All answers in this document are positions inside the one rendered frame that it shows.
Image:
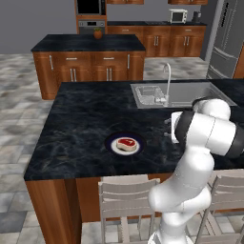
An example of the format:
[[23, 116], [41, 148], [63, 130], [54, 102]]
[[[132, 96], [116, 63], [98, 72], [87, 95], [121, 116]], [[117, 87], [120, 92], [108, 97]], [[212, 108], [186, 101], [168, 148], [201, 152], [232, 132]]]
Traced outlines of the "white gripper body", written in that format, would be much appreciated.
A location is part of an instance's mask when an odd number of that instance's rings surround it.
[[180, 119], [181, 114], [182, 114], [182, 112], [173, 112], [172, 116], [171, 116], [171, 125], [172, 125], [171, 138], [172, 138], [172, 142], [174, 144], [179, 144], [180, 143], [180, 141], [177, 139], [175, 133], [176, 133], [176, 128], [177, 128], [178, 121]]

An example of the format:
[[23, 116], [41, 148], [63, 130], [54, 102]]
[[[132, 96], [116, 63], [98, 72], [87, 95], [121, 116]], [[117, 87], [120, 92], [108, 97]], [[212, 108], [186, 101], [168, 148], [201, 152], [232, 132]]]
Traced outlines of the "red raw steak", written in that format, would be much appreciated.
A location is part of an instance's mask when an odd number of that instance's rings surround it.
[[121, 137], [116, 140], [116, 147], [126, 152], [133, 152], [136, 146], [137, 142], [129, 137]]

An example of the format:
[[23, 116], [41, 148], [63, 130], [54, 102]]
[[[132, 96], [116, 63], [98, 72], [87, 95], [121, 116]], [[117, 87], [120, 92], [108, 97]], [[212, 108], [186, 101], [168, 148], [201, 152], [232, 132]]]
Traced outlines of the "dark blue round plate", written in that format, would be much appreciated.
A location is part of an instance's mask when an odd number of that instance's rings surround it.
[[[136, 149], [133, 152], [126, 152], [124, 150], [118, 149], [116, 147], [116, 140], [121, 137], [129, 137], [134, 139], [137, 142]], [[114, 154], [129, 156], [142, 153], [146, 147], [146, 140], [140, 134], [135, 132], [115, 132], [105, 139], [105, 147], [108, 151]]]

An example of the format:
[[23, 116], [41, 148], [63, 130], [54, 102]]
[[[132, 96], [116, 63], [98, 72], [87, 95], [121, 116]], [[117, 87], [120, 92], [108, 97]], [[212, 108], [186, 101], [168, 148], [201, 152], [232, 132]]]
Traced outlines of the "steel sink basin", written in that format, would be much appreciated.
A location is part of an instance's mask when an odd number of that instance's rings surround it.
[[230, 106], [235, 102], [211, 82], [131, 84], [138, 109], [190, 108], [195, 99], [218, 98]]

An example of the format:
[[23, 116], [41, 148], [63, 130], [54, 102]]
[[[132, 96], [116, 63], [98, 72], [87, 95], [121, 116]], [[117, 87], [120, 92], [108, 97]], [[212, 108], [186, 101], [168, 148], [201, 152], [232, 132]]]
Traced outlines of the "pale grey slatted chair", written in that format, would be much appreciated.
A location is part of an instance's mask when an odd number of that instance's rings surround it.
[[244, 177], [218, 175], [211, 190], [212, 203], [202, 217], [194, 244], [241, 244], [244, 224], [239, 233], [224, 234], [214, 218], [220, 210], [244, 209]]
[[148, 195], [152, 187], [160, 183], [159, 178], [149, 180], [144, 175], [109, 176], [98, 182], [99, 209], [101, 220], [102, 244], [106, 243], [106, 219], [119, 218], [122, 242], [119, 244], [147, 244], [140, 238], [131, 242], [128, 218], [138, 217], [137, 230], [141, 229], [143, 215], [150, 217], [148, 236], [153, 234], [155, 213], [149, 206]]

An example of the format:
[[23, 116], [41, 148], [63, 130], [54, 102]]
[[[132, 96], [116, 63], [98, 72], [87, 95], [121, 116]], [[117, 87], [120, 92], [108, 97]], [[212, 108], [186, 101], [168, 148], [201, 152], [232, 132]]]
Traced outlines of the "wooden base cupboard run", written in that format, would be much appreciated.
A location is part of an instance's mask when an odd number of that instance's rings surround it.
[[199, 57], [206, 25], [187, 22], [148, 26], [146, 21], [108, 21], [109, 34], [135, 34], [147, 57]]

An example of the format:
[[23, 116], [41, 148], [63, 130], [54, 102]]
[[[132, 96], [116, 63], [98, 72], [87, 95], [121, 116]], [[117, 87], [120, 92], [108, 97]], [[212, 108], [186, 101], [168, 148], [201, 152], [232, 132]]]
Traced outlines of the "tall wooden side panel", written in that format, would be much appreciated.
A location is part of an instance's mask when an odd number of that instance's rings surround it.
[[242, 49], [237, 61], [234, 79], [244, 79], [244, 44], [242, 45]]

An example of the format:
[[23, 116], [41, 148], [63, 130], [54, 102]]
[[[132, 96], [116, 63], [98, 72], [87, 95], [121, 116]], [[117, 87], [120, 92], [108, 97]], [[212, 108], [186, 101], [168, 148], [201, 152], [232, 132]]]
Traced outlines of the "wooden island with drawers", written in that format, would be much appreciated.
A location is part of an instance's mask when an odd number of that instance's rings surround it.
[[42, 98], [63, 82], [138, 81], [146, 49], [133, 34], [49, 34], [31, 49]]

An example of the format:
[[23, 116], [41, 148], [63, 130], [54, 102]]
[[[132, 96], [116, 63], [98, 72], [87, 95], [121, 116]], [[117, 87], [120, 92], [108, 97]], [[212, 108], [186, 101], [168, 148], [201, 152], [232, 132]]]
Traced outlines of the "black hob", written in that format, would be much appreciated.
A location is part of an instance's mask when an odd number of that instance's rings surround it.
[[171, 24], [169, 21], [146, 21], [148, 26], [168, 26]]

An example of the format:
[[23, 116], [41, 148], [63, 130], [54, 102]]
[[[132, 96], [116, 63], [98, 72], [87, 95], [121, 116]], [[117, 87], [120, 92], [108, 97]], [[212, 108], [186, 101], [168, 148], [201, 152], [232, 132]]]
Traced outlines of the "steel fridge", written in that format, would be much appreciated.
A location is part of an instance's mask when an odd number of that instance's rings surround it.
[[234, 76], [243, 40], [244, 0], [224, 0], [207, 79], [225, 79]]

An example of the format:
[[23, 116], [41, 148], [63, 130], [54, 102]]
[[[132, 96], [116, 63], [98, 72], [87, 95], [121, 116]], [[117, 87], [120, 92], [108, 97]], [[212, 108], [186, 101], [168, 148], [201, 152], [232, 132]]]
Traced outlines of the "white toaster oven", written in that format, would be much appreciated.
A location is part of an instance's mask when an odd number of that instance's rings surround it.
[[173, 24], [185, 24], [187, 21], [187, 10], [176, 10], [176, 9], [170, 9], [171, 12], [171, 20], [170, 22]]

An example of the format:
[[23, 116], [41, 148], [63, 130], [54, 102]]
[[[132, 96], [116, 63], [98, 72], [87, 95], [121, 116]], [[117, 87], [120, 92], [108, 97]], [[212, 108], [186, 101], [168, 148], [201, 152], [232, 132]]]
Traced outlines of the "steel built-in oven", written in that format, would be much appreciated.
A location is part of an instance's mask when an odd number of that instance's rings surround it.
[[78, 29], [80, 34], [93, 34], [95, 28], [100, 28], [105, 32], [104, 20], [79, 20]]

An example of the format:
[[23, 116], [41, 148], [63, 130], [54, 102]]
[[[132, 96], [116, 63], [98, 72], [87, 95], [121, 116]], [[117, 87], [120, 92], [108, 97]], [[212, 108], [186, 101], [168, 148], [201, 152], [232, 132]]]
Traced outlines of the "wooden island with sink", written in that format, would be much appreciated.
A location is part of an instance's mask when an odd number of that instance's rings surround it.
[[[138, 109], [130, 82], [65, 82], [52, 104], [24, 174], [46, 244], [79, 244], [82, 223], [98, 210], [101, 176], [169, 173], [184, 150], [164, 124], [173, 112], [188, 109]], [[230, 107], [230, 120], [244, 129], [244, 102]], [[105, 139], [115, 132], [135, 132], [146, 140], [139, 154], [108, 151]], [[215, 155], [213, 169], [244, 166], [237, 158]]]

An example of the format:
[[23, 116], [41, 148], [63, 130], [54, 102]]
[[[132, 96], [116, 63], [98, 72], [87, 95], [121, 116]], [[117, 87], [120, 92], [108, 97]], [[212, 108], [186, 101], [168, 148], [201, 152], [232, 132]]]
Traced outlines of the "black built-in microwave oven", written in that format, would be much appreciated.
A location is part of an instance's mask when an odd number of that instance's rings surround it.
[[77, 13], [81, 15], [105, 15], [105, 0], [76, 0]]

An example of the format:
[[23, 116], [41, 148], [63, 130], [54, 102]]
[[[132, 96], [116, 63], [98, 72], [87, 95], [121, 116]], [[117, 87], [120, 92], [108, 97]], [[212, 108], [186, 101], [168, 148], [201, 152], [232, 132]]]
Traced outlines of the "wooden wall cupboard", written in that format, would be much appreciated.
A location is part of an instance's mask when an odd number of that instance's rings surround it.
[[168, 0], [171, 5], [208, 5], [208, 0]]
[[135, 4], [135, 5], [144, 5], [144, 0], [106, 0], [107, 4]]

